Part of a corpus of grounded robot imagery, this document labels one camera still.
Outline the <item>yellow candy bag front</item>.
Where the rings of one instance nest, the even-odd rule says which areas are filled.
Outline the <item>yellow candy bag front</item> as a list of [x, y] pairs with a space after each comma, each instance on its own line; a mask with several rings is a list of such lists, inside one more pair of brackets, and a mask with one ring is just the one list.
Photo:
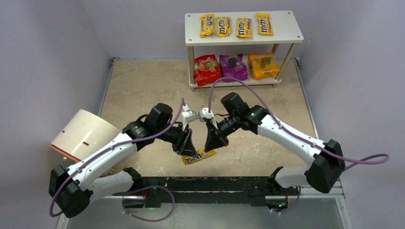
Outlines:
[[181, 158], [183, 163], [187, 166], [205, 160], [216, 154], [217, 152], [214, 150], [205, 152], [205, 148], [201, 148], [200, 150], [197, 151], [197, 154], [195, 156], [182, 156]]

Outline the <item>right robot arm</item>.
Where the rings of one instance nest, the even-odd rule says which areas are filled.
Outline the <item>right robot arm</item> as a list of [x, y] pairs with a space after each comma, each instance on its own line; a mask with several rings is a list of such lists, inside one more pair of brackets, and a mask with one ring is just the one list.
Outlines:
[[270, 176], [277, 188], [311, 186], [320, 193], [330, 192], [346, 166], [338, 142], [313, 138], [281, 122], [262, 106], [249, 107], [237, 93], [221, 99], [228, 116], [217, 122], [208, 108], [199, 111], [207, 126], [205, 151], [229, 145], [228, 136], [242, 129], [275, 141], [305, 162], [302, 167], [278, 167]]

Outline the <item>purple candy bag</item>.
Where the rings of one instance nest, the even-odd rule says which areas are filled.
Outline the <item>purple candy bag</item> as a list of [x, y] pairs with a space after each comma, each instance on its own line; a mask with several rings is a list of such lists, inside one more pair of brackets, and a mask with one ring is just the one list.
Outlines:
[[220, 70], [222, 77], [235, 78], [241, 81], [248, 79], [247, 66], [242, 54], [220, 55]]

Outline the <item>red candy bag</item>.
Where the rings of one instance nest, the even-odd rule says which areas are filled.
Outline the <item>red candy bag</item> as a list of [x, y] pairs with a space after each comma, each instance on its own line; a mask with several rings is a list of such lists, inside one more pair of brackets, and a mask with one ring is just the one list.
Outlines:
[[215, 55], [203, 55], [194, 59], [194, 79], [199, 87], [214, 83], [222, 77]]

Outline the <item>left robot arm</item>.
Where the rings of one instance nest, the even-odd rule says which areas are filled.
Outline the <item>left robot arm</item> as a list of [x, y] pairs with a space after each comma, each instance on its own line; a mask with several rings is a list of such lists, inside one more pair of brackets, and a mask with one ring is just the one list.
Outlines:
[[169, 105], [158, 103], [89, 157], [67, 168], [55, 167], [49, 182], [50, 216], [64, 214], [72, 218], [101, 198], [141, 188], [143, 178], [131, 167], [107, 177], [102, 174], [122, 159], [154, 143], [155, 139], [171, 143], [173, 151], [180, 156], [195, 156], [197, 151], [192, 144], [189, 122], [197, 120], [197, 113], [184, 101], [181, 101], [176, 115], [172, 112]]

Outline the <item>orange candy bag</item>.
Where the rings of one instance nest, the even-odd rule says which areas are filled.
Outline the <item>orange candy bag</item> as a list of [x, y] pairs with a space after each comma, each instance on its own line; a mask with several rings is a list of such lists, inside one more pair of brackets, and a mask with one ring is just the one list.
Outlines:
[[249, 54], [248, 65], [255, 80], [276, 78], [280, 72], [272, 52]]

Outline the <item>yellow candy bag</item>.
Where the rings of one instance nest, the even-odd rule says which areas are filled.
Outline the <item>yellow candy bag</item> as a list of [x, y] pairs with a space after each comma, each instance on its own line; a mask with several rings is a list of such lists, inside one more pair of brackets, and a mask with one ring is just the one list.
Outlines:
[[216, 154], [217, 152], [214, 150], [205, 152], [205, 148], [201, 148], [200, 150], [197, 151], [197, 154], [195, 156], [182, 156], [181, 158], [183, 163], [187, 166], [205, 160]]
[[217, 36], [220, 38], [228, 37], [231, 31], [230, 17], [228, 16], [217, 17], [216, 22], [217, 22], [217, 31], [216, 31]]

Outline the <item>yellow M&M bag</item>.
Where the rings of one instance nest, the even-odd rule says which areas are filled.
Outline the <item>yellow M&M bag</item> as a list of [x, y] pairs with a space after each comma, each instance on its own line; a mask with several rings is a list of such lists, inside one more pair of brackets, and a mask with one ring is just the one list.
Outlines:
[[200, 38], [214, 34], [214, 14], [200, 16]]
[[269, 13], [256, 13], [258, 22], [258, 34], [264, 36], [272, 36], [273, 29], [270, 23], [271, 14]]

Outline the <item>yellow candy bag back-side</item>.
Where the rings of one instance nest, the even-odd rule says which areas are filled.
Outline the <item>yellow candy bag back-side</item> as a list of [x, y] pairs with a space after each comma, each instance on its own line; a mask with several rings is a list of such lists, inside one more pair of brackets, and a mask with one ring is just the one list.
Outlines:
[[240, 38], [250, 38], [252, 37], [251, 32], [251, 19], [250, 18], [237, 18], [236, 19], [236, 36]]

